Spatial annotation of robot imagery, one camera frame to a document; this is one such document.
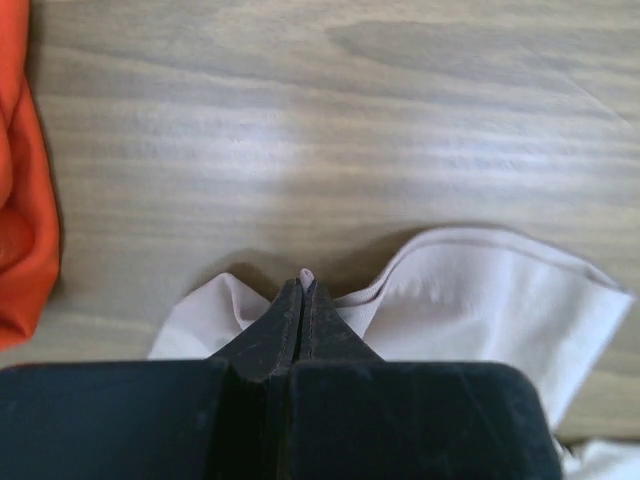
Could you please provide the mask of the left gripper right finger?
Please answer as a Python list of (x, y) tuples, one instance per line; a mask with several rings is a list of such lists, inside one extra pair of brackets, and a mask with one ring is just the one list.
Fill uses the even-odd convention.
[(304, 291), (296, 361), (381, 361), (339, 315), (328, 289), (312, 282)]

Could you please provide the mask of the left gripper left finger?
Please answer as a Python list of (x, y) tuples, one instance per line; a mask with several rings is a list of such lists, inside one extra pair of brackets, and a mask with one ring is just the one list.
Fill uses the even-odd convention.
[(287, 280), (267, 311), (210, 359), (226, 361), (247, 381), (283, 380), (297, 360), (303, 314), (301, 281)]

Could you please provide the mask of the beige t shirt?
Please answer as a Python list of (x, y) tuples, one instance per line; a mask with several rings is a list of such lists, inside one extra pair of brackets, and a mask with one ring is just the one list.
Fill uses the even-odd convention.
[[(488, 360), (529, 377), (555, 430), (634, 303), (593, 264), (495, 228), (420, 233), (364, 289), (334, 300), (385, 360)], [(229, 273), (177, 303), (149, 359), (202, 359), (270, 302)], [(639, 444), (554, 439), (564, 479), (639, 479)]]

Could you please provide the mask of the orange folded shirt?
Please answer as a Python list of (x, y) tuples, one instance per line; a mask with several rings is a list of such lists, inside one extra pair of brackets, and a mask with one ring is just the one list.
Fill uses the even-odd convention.
[(60, 269), (49, 161), (26, 74), (30, 3), (1, 3), (1, 347), (34, 334)]

